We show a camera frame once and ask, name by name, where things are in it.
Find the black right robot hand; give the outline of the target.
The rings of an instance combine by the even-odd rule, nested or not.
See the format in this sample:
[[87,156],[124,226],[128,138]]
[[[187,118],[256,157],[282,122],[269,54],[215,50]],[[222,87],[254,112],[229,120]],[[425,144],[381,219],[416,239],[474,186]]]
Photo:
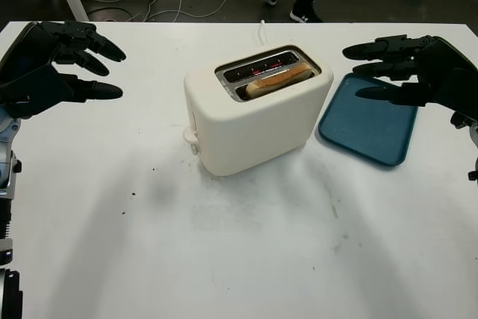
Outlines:
[[357,96],[394,105],[434,103],[453,111],[450,122],[456,128],[477,124],[477,67],[444,38],[379,37],[371,43],[348,46],[343,55],[365,62],[353,68],[357,75],[401,83],[365,88]]

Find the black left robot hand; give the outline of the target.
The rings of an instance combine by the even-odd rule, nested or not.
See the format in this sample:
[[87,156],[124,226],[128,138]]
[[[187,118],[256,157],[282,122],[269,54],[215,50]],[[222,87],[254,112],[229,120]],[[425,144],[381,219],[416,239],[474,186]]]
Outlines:
[[58,72],[53,64],[75,64],[109,75],[92,53],[116,62],[126,55],[87,22],[29,22],[1,58],[1,108],[12,118],[29,118],[61,102],[122,97],[121,88]]

